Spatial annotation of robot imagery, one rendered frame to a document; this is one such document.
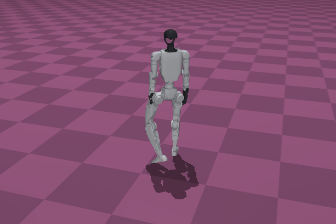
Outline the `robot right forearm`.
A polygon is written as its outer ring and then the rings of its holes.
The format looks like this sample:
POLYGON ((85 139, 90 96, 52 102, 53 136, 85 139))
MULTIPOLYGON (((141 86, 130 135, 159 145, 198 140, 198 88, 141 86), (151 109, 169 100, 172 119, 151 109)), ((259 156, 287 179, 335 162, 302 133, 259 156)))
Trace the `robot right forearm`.
POLYGON ((184 91, 186 90, 186 88, 189 88, 189 79, 190 79, 190 72, 189 72, 189 75, 183 76, 183 90, 184 91))

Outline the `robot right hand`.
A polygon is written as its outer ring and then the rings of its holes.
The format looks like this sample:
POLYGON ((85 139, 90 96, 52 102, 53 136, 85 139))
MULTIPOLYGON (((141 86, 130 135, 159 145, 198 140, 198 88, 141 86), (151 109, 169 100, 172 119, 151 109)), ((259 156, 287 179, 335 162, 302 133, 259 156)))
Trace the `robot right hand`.
POLYGON ((183 90, 184 100, 182 101, 182 105, 184 105, 187 102, 187 93, 189 88, 186 88, 186 90, 183 90))

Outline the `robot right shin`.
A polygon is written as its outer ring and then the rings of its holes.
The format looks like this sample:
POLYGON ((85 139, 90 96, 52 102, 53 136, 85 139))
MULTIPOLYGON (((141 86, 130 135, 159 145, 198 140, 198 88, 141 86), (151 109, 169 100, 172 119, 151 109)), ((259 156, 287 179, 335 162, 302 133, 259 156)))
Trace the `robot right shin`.
POLYGON ((177 122, 177 129, 172 128, 172 141, 173 141, 173 151, 177 147, 177 141, 179 139, 180 121, 177 122))

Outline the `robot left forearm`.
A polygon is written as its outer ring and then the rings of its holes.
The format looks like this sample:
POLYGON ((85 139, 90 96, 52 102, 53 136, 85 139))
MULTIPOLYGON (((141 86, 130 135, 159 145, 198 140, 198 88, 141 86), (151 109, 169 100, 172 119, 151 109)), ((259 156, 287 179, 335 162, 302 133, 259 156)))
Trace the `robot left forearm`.
POLYGON ((149 96, 151 93, 155 93, 155 83, 156 80, 152 79, 152 73, 149 72, 149 96))

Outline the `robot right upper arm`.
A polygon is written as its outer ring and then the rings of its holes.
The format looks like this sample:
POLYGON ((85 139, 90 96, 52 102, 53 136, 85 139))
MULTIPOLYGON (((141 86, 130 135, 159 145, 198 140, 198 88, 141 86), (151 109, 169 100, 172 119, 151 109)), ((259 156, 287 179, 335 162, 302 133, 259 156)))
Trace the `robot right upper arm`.
POLYGON ((189 75, 189 66, 190 66, 190 54, 186 50, 181 50, 183 59, 182 59, 182 64, 183 64, 183 69, 181 69, 181 74, 183 76, 189 75))

